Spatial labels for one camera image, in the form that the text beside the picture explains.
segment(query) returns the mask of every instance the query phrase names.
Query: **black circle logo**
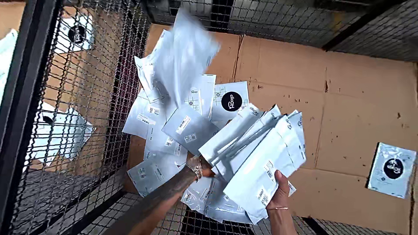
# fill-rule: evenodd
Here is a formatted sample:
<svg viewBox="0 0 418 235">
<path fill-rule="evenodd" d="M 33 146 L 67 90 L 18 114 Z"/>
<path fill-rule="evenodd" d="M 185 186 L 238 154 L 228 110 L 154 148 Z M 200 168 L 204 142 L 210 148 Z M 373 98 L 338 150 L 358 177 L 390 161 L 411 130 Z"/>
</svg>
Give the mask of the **black circle logo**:
<svg viewBox="0 0 418 235">
<path fill-rule="evenodd" d="M 225 110 L 234 112 L 237 111 L 241 105 L 242 105 L 242 98 L 241 96 L 236 92 L 228 92 L 224 94 L 222 97 L 222 107 L 224 107 Z"/>
<path fill-rule="evenodd" d="M 389 178 L 397 179 L 403 173 L 403 164 L 401 160 L 391 158 L 383 166 L 383 171 Z"/>
<path fill-rule="evenodd" d="M 68 38 L 73 43 L 82 43 L 86 38 L 86 29 L 80 25 L 73 26 L 68 31 Z"/>
</svg>

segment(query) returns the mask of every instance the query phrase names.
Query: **wire mesh cage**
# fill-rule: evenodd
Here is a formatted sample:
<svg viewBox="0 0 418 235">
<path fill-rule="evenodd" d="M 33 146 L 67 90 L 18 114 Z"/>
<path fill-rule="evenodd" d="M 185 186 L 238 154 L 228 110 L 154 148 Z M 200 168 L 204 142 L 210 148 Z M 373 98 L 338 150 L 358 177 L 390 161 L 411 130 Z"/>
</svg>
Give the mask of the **wire mesh cage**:
<svg viewBox="0 0 418 235">
<path fill-rule="evenodd" d="M 210 31 L 417 61 L 417 2 L 379 2 L 386 8 L 378 15 L 375 4 L 374 0 L 28 3 L 15 52 L 15 60 L 22 62 L 14 62 L 19 73 L 9 77 L 19 81 L 24 75 L 33 86 L 26 95 L 24 82 L 16 82 L 13 90 L 22 91 L 19 99 L 5 94 L 11 105 L 6 132 L 1 134 L 20 128 L 21 135 L 3 141 L 2 148 L 18 154 L 2 153 L 15 165 L 10 185 L 1 186 L 6 189 L 1 231 L 100 234 L 140 201 L 138 195 L 122 190 L 130 137 L 121 130 L 140 86 L 133 57 L 144 56 L 151 23 L 172 24 L 183 7 Z M 34 61 L 38 67 L 31 68 Z M 22 100 L 26 106 L 13 106 Z M 26 122 L 16 126 L 22 114 Z M 294 221 L 299 234 L 386 234 L 311 218 Z M 265 235 L 269 229 L 268 220 L 254 226 L 217 223 L 178 202 L 154 233 Z"/>
</svg>

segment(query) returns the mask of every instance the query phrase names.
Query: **bracelet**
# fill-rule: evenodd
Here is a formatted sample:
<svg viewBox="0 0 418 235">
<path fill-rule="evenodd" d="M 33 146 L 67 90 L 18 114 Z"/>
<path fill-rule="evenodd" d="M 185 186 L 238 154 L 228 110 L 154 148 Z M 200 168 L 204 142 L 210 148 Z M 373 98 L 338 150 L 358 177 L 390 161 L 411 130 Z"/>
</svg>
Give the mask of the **bracelet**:
<svg viewBox="0 0 418 235">
<path fill-rule="evenodd" d="M 197 177 L 196 182 L 199 181 L 200 178 L 202 178 L 203 176 L 202 164 L 200 162 L 200 158 L 198 155 L 189 159 L 186 162 L 186 166 L 196 174 L 196 177 Z"/>
<path fill-rule="evenodd" d="M 273 209 L 268 209 L 268 210 L 280 210 L 280 209 L 287 210 L 289 209 L 289 207 L 275 207 Z"/>
</svg>

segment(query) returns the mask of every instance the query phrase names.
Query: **thin bracelet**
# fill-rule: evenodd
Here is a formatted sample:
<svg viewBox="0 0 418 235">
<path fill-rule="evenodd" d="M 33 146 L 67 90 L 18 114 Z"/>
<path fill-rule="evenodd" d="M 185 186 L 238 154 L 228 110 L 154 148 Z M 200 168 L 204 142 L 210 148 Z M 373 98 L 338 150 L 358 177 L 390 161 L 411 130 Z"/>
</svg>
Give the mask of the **thin bracelet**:
<svg viewBox="0 0 418 235">
<path fill-rule="evenodd" d="M 280 209 L 287 210 L 289 209 L 289 207 L 274 207 L 273 209 L 268 209 L 268 210 L 280 210 Z"/>
</svg>

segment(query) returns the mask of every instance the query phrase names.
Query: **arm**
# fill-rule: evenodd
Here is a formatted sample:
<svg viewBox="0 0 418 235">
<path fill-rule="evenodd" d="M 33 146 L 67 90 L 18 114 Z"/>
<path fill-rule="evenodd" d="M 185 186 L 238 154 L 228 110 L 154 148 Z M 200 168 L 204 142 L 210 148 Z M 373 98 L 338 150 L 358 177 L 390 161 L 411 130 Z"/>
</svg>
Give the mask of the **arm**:
<svg viewBox="0 0 418 235">
<path fill-rule="evenodd" d="M 271 233 L 272 235 L 298 235 L 290 210 L 285 209 L 289 208 L 288 180 L 280 171 L 276 171 L 274 177 L 279 183 L 279 188 L 266 207 L 270 219 Z"/>
<path fill-rule="evenodd" d="M 173 178 L 167 181 L 138 204 L 124 213 L 104 235 L 148 235 L 167 211 L 183 195 L 184 190 L 196 180 L 196 174 L 184 167 Z"/>
</svg>

